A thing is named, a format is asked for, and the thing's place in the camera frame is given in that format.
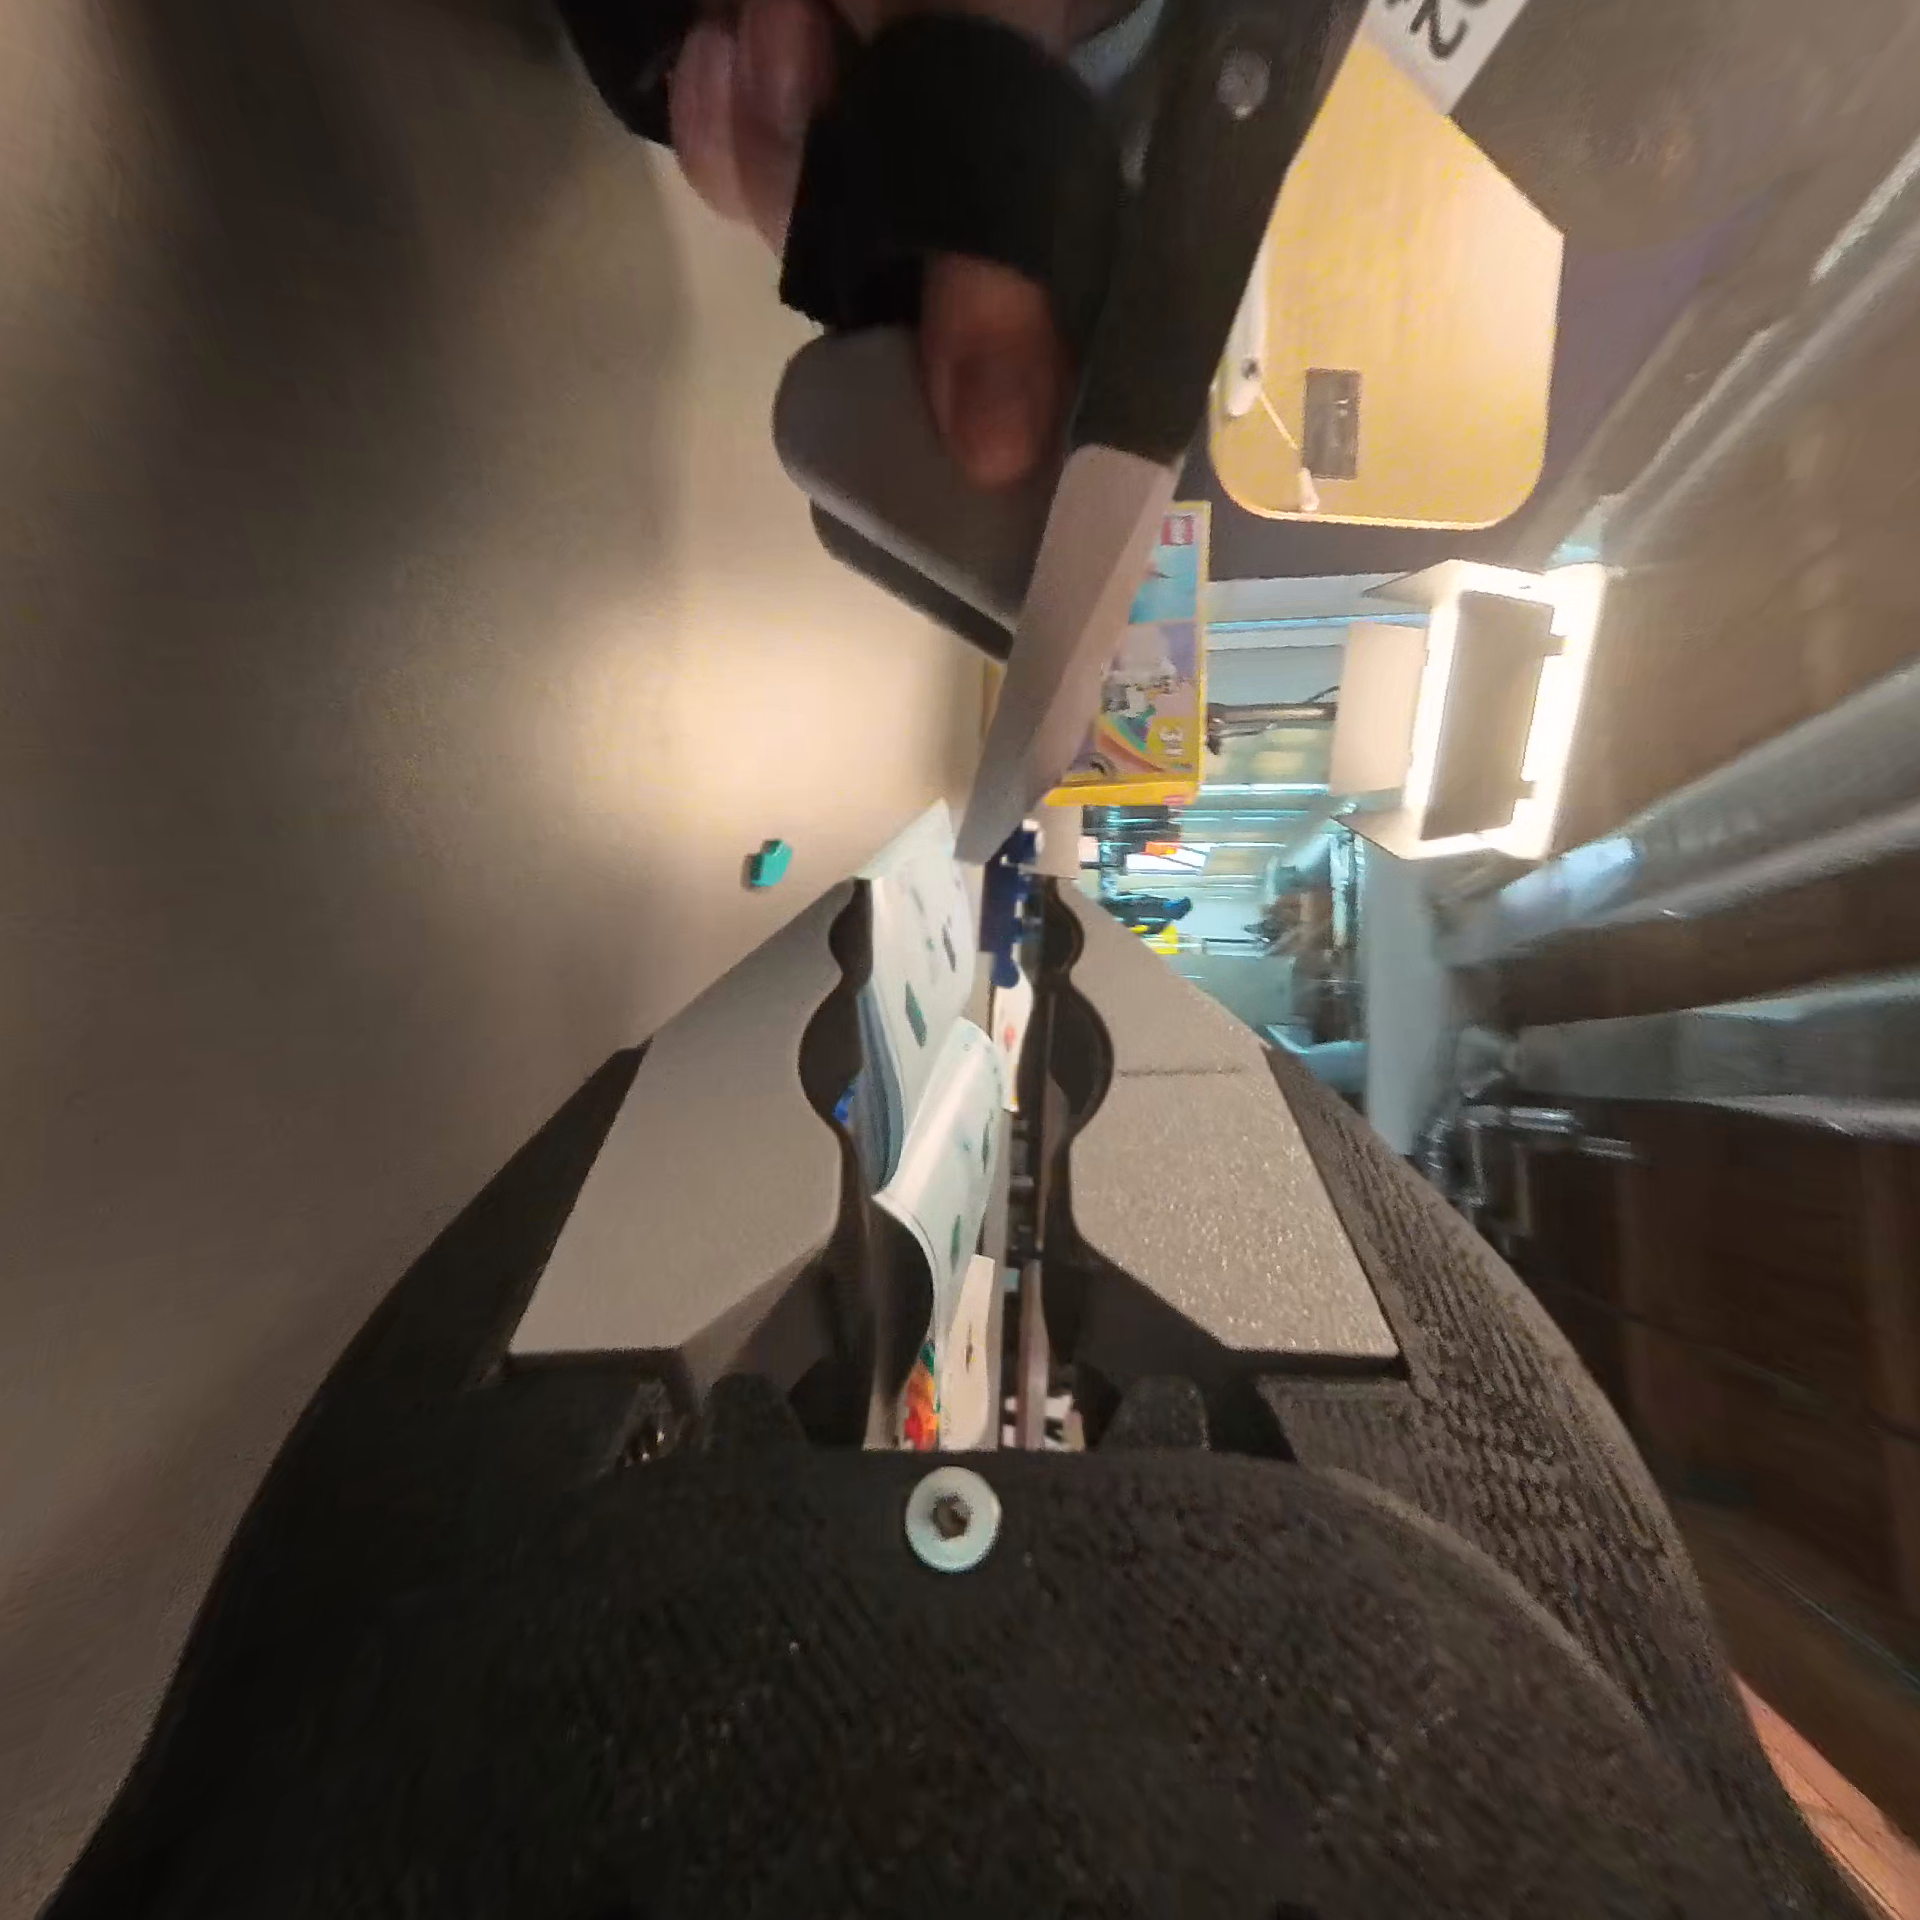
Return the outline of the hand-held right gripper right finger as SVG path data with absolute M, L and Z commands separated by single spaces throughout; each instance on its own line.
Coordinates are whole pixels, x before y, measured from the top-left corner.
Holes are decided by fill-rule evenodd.
M 1045 900 L 1045 1323 L 1089 1375 L 1392 1375 L 1269 1051 L 1075 889 Z

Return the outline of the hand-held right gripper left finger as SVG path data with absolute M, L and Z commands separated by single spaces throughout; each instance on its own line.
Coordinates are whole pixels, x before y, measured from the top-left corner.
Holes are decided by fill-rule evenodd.
M 643 1049 L 510 1340 L 517 1361 L 732 1361 L 841 1212 L 841 1152 L 800 1078 L 841 987 L 839 880 Z

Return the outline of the brown wooden cabinet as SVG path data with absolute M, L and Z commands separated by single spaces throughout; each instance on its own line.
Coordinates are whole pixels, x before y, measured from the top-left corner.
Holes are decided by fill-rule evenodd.
M 1675 1496 L 1917 1580 L 1917 1098 L 1484 1095 L 1412 1165 Z

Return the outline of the open lego instruction booklet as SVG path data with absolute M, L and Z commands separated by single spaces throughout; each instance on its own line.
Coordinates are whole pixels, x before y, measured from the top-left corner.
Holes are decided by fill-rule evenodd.
M 970 1014 L 976 900 L 943 799 L 857 873 L 869 979 L 854 997 L 861 1069 L 848 1125 L 874 1197 L 922 1246 L 930 1320 L 947 1328 L 996 1184 L 1008 1070 Z

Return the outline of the yellow lego set box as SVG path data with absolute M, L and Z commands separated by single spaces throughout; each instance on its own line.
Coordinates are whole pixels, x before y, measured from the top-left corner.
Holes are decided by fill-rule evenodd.
M 1089 731 L 1072 770 L 1041 806 L 1173 803 L 1196 795 L 1205 753 L 1202 587 L 1209 526 L 1202 504 L 1173 495 L 1119 648 L 1102 672 Z M 1000 701 L 1005 661 L 987 670 L 989 693 L 980 721 L 980 750 Z

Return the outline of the light wooden panel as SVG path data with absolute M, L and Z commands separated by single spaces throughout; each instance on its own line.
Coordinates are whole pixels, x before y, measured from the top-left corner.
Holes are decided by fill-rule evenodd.
M 1248 517 L 1452 534 L 1533 488 L 1565 234 L 1442 107 L 1515 17 L 1369 9 L 1211 381 L 1211 473 Z

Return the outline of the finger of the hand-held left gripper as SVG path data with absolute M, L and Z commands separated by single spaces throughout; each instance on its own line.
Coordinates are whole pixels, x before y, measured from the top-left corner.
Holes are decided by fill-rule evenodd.
M 987 865 L 1072 770 L 1174 479 L 1178 462 L 1072 451 L 957 826 L 961 863 Z

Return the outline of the small blue lego piece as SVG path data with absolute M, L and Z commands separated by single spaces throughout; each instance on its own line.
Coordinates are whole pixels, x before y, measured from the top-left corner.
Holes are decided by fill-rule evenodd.
M 989 966 L 996 993 L 1016 990 L 1023 979 L 1023 943 L 1027 894 L 1037 875 L 1041 831 L 1027 818 L 1005 834 L 980 873 L 980 922 L 976 949 Z

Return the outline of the person's left hand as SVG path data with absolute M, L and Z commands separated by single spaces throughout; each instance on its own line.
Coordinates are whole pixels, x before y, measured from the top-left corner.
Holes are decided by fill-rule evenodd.
M 721 4 L 678 49 L 668 146 L 693 191 L 783 252 L 804 143 L 837 91 L 839 31 L 873 40 L 917 12 L 989 17 L 1049 52 L 1067 4 Z M 1045 295 L 1011 269 L 938 252 L 922 272 L 922 381 L 957 468 L 987 488 L 1036 471 L 1067 397 L 1067 349 Z

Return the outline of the white ceiling light fixture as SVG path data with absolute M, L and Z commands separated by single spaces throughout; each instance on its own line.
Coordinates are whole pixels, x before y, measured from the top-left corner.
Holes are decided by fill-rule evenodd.
M 1439 562 L 1348 622 L 1330 795 L 1392 857 L 1547 854 L 1610 567 Z

